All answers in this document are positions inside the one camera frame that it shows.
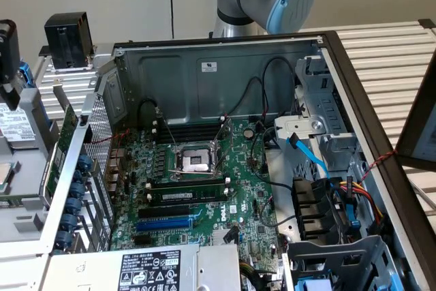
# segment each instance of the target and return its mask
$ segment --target light blue cap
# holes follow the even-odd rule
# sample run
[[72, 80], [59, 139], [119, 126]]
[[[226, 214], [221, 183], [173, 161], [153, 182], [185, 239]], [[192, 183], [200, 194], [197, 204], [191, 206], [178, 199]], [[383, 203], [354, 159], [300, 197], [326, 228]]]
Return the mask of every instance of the light blue cap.
[[266, 22], [269, 34], [297, 32], [305, 23], [313, 0], [276, 0]]

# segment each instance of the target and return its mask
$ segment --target green motherboard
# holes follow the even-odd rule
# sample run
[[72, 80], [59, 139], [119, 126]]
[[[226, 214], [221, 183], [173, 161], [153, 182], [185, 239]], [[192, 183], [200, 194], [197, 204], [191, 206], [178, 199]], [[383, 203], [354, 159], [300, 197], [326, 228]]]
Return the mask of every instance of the green motherboard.
[[[168, 181], [170, 171], [174, 169], [174, 154], [172, 144], [155, 144], [150, 134], [144, 136], [144, 132], [130, 131], [121, 147], [131, 153], [131, 160], [127, 162], [126, 171], [128, 174], [135, 172], [136, 182], [126, 190], [127, 195], [119, 182], [117, 189], [123, 191], [117, 192], [112, 250], [144, 247], [144, 245], [135, 244], [134, 238], [138, 235], [149, 237], [150, 242], [146, 245], [147, 247], [191, 243], [197, 243], [200, 246], [220, 245], [224, 244], [223, 237], [226, 232], [231, 227], [237, 226], [240, 259], [252, 263], [258, 269], [277, 270], [280, 257], [277, 232], [275, 228], [267, 228], [260, 223], [258, 209], [253, 206], [255, 203], [260, 208], [265, 204], [272, 195], [271, 187], [256, 177], [247, 163], [249, 160], [262, 163], [263, 145], [258, 140], [254, 147], [253, 159], [251, 159], [250, 150], [253, 141], [245, 138], [243, 132], [247, 128], [254, 131], [254, 123], [249, 123], [247, 120], [233, 120], [232, 125], [233, 142], [231, 143], [229, 137], [219, 141], [219, 147], [223, 151], [230, 147], [230, 150], [224, 153], [225, 158], [220, 167], [222, 172], [230, 176], [231, 182], [226, 185], [230, 190], [229, 197], [223, 201], [190, 204], [190, 214], [195, 217], [193, 226], [190, 228], [139, 233], [136, 231], [136, 224], [141, 221], [138, 211], [150, 206], [145, 196], [146, 183], [157, 177], [162, 183]], [[205, 190], [208, 188], [210, 186], [198, 189], [207, 193]], [[275, 223], [275, 215], [269, 206], [264, 212], [264, 219], [269, 223]]]

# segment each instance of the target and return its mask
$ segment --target sticker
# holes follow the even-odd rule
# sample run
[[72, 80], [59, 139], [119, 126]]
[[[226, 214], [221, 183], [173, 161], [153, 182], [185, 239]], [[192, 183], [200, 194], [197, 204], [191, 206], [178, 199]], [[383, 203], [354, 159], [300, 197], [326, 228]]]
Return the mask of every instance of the sticker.
[[62, 152], [62, 155], [61, 155], [61, 163], [59, 164], [59, 166], [57, 166], [57, 167], [59, 167], [58, 168], [58, 171], [59, 172], [62, 172], [62, 167], [63, 167], [63, 163], [65, 162], [65, 153], [64, 152]]
[[59, 164], [61, 163], [61, 157], [62, 157], [62, 151], [58, 148], [56, 149], [56, 155], [54, 155], [54, 164], [57, 167], [59, 167]]
[[0, 104], [0, 130], [8, 142], [35, 140], [26, 112], [19, 107], [10, 110], [7, 104]]
[[164, 194], [162, 200], [191, 199], [192, 194]]
[[217, 62], [211, 63], [202, 63], [202, 72], [216, 72], [217, 71]]
[[180, 250], [123, 256], [119, 291], [179, 291]]

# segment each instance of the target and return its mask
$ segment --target circuit board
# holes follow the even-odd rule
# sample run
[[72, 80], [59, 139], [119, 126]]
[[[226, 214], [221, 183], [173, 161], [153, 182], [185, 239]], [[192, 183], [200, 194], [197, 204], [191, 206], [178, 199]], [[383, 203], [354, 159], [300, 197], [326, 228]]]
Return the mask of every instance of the circuit board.
[[51, 167], [49, 167], [50, 171], [48, 176], [48, 182], [46, 184], [46, 189], [50, 197], [55, 194], [59, 175], [62, 172], [63, 163], [65, 161], [65, 158], [67, 157], [67, 152], [71, 144], [74, 131], [76, 130], [77, 121], [78, 120], [74, 109], [71, 105], [69, 105], [65, 112], [65, 118], [63, 120], [61, 133], [59, 135], [59, 141], [57, 143], [57, 146], [53, 150], [54, 160]]
[[[224, 244], [223, 236], [232, 226], [240, 230], [238, 240], [239, 257], [251, 262], [256, 268], [276, 271], [279, 251], [271, 254], [271, 247], [277, 244], [275, 228], [263, 226], [254, 213], [253, 201], [260, 208], [271, 196], [270, 185], [264, 183], [252, 173], [247, 159], [250, 158], [252, 140], [246, 140], [243, 131], [248, 127], [253, 131], [253, 123], [246, 120], [233, 121], [233, 146], [227, 152], [221, 165], [222, 172], [230, 173], [228, 185], [231, 196], [227, 201], [190, 204], [191, 214], [196, 216], [194, 225], [186, 229], [154, 230], [144, 234], [151, 237], [147, 247], [197, 243], [201, 246]], [[219, 141], [221, 149], [230, 147], [229, 138]], [[118, 193], [116, 200], [116, 225], [112, 235], [111, 250], [132, 249], [136, 245], [133, 236], [137, 235], [136, 224], [140, 221], [138, 211], [149, 204], [144, 199], [144, 188], [148, 177], [156, 177], [157, 160], [162, 154], [165, 162], [162, 181], [167, 181], [174, 166], [174, 154], [171, 144], [153, 144], [148, 137], [137, 131], [130, 131], [123, 148], [128, 149], [134, 158], [127, 164], [128, 172], [136, 173], [136, 183], [129, 188], [129, 195]], [[253, 158], [262, 162], [263, 152], [260, 141], [255, 145]], [[275, 223], [275, 215], [269, 206], [264, 217]]]

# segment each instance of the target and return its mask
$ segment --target cpu socket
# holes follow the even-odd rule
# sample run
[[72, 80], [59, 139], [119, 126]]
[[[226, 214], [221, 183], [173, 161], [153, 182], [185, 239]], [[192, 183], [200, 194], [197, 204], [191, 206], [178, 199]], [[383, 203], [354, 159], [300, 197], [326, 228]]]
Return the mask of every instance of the cpu socket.
[[217, 149], [211, 142], [179, 146], [176, 170], [184, 173], [214, 173]]

